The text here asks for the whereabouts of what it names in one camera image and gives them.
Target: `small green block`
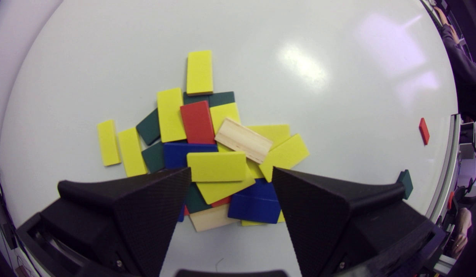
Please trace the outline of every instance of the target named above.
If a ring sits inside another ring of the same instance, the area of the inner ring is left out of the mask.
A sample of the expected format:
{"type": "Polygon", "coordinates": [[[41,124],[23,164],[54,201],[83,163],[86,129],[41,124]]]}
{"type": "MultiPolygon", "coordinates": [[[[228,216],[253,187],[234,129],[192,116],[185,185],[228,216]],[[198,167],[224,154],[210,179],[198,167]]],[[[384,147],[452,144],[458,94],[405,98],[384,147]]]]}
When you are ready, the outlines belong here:
{"type": "Polygon", "coordinates": [[[165,167],[163,144],[158,142],[143,151],[143,158],[149,172],[157,172],[165,167]]]}
{"type": "Polygon", "coordinates": [[[233,91],[209,95],[209,107],[215,107],[233,102],[235,102],[235,93],[233,91]]]}
{"type": "Polygon", "coordinates": [[[409,199],[409,196],[411,195],[413,189],[409,170],[401,171],[398,176],[397,182],[401,182],[405,187],[404,199],[409,199]]]}
{"type": "Polygon", "coordinates": [[[149,146],[155,142],[161,135],[159,133],[158,109],[156,108],[141,123],[137,124],[136,129],[146,145],[149,146]]]}
{"type": "Polygon", "coordinates": [[[192,104],[195,102],[200,102],[200,101],[209,101],[209,96],[208,95],[196,95],[196,96],[188,96],[186,92],[183,93],[183,104],[192,104]]]}
{"type": "Polygon", "coordinates": [[[202,197],[202,194],[195,183],[191,183],[188,188],[185,205],[187,205],[188,212],[191,214],[212,208],[211,205],[206,204],[206,201],[202,197]]]}

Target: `pile of blocks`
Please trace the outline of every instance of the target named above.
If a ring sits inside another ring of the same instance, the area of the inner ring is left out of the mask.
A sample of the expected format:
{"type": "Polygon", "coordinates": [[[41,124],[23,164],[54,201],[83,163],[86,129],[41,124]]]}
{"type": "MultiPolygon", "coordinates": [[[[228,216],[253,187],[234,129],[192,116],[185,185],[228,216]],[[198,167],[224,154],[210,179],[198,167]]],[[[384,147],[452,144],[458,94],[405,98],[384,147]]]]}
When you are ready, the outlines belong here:
{"type": "MultiPolygon", "coordinates": [[[[308,149],[299,134],[290,135],[289,125],[241,125],[235,93],[213,93],[211,60],[210,51],[189,53],[187,92],[158,92],[157,108],[118,133],[125,172],[131,177],[190,167],[192,184],[179,221],[189,215],[197,232],[240,220],[243,226],[284,222],[273,167],[291,169],[308,149]]],[[[98,124],[98,135],[103,164],[121,163],[114,121],[98,124]]]]}

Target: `small red block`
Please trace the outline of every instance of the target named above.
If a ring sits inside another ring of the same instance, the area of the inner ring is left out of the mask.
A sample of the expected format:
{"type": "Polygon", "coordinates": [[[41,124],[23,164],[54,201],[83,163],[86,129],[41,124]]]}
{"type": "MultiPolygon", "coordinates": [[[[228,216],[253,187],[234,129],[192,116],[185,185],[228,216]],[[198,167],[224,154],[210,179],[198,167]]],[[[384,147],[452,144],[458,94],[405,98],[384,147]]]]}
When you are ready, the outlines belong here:
{"type": "Polygon", "coordinates": [[[428,145],[429,132],[428,132],[428,127],[426,126],[426,121],[424,120],[424,117],[421,118],[421,121],[419,122],[419,131],[421,131],[421,135],[423,137],[424,145],[428,145]]]}
{"type": "Polygon", "coordinates": [[[183,105],[180,112],[189,144],[216,143],[207,101],[183,105]]]}
{"type": "Polygon", "coordinates": [[[212,203],[211,206],[212,207],[218,207],[218,206],[228,204],[228,203],[231,203],[231,196],[228,196],[226,198],[222,198],[221,200],[212,203]]]}

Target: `white round table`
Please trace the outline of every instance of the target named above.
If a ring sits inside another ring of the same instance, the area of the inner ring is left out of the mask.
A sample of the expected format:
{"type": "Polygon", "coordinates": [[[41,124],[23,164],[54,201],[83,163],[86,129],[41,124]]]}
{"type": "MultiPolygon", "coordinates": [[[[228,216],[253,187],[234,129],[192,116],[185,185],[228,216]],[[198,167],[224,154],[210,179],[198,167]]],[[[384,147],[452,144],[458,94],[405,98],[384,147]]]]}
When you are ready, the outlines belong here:
{"type": "MultiPolygon", "coordinates": [[[[123,165],[103,167],[96,124],[134,127],[157,91],[184,90],[187,53],[207,49],[215,92],[235,91],[244,125],[289,124],[302,135],[311,155],[295,170],[392,184],[408,169],[407,203],[426,213],[458,111],[445,49],[418,0],[64,0],[24,60],[4,119],[0,167],[15,224],[56,200],[59,180],[125,177],[123,165]]],[[[181,268],[300,275],[285,224],[196,233],[188,218],[161,276],[181,268]]]]}

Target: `yellow block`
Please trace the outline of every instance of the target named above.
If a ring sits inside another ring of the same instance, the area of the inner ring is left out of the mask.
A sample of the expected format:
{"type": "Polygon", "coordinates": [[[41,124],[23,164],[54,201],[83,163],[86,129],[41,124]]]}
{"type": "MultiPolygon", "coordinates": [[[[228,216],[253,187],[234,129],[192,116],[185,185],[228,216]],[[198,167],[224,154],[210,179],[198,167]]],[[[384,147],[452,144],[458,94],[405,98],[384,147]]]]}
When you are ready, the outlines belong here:
{"type": "Polygon", "coordinates": [[[212,52],[198,51],[188,53],[187,94],[212,94],[212,52]]]}
{"type": "Polygon", "coordinates": [[[219,131],[219,128],[221,128],[221,125],[223,124],[223,121],[226,117],[229,117],[241,124],[240,114],[238,113],[238,106],[236,105],[236,103],[229,103],[211,107],[209,111],[215,134],[217,133],[217,131],[219,131]]]}
{"type": "Polygon", "coordinates": [[[180,106],[183,106],[181,89],[174,88],[158,92],[157,104],[161,142],[185,140],[187,134],[180,113],[180,106]]]}
{"type": "MultiPolygon", "coordinates": [[[[284,214],[282,213],[282,210],[279,214],[279,218],[277,219],[277,223],[280,223],[280,222],[286,222],[286,220],[284,219],[284,214]]],[[[256,226],[256,225],[264,225],[264,224],[267,224],[267,223],[248,221],[248,220],[241,221],[242,226],[256,226]]]]}
{"type": "Polygon", "coordinates": [[[267,154],[264,163],[259,165],[259,168],[266,180],[271,182],[273,167],[291,169],[309,155],[310,153],[303,139],[297,133],[271,150],[267,154]]]}
{"type": "Polygon", "coordinates": [[[245,180],[245,152],[188,153],[187,164],[192,170],[193,182],[245,180]]]}
{"type": "Polygon", "coordinates": [[[271,150],[291,137],[288,124],[247,126],[247,128],[272,140],[271,150]]]}
{"type": "Polygon", "coordinates": [[[207,204],[212,204],[224,197],[228,197],[253,184],[255,179],[248,168],[246,168],[245,180],[236,182],[197,182],[197,187],[207,204]]]}
{"type": "Polygon", "coordinates": [[[118,152],[117,137],[115,136],[115,122],[107,120],[98,124],[97,128],[103,165],[119,164],[120,153],[118,152]]]}
{"type": "MultiPolygon", "coordinates": [[[[291,137],[288,124],[247,126],[247,128],[258,133],[259,135],[263,135],[269,140],[272,140],[273,144],[272,144],[272,147],[270,148],[271,150],[291,137]]],[[[221,151],[219,144],[217,144],[217,149],[218,151],[221,151]]],[[[255,179],[264,178],[264,175],[260,171],[258,163],[250,159],[247,159],[246,163],[248,167],[250,168],[250,170],[252,171],[252,175],[255,179]]]]}
{"type": "Polygon", "coordinates": [[[141,153],[141,141],[136,128],[129,128],[118,133],[118,140],[127,177],[146,174],[147,169],[141,153]]]}

